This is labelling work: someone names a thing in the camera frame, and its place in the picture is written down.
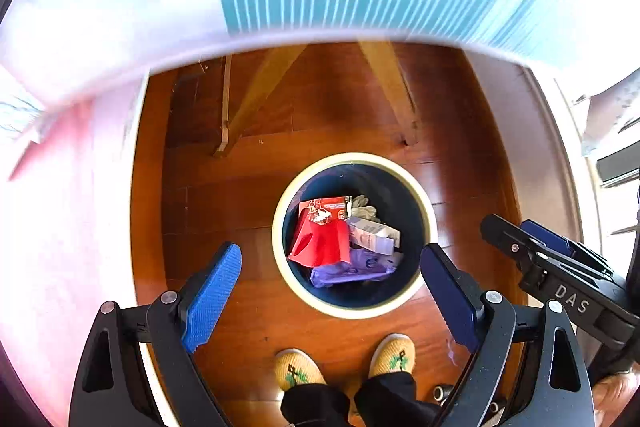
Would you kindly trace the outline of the person's right hand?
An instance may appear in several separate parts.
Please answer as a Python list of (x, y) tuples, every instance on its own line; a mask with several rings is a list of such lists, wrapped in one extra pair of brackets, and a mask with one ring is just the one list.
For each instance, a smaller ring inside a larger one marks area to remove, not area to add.
[(592, 388), (594, 425), (612, 426), (639, 388), (639, 365), (627, 373), (611, 375)]

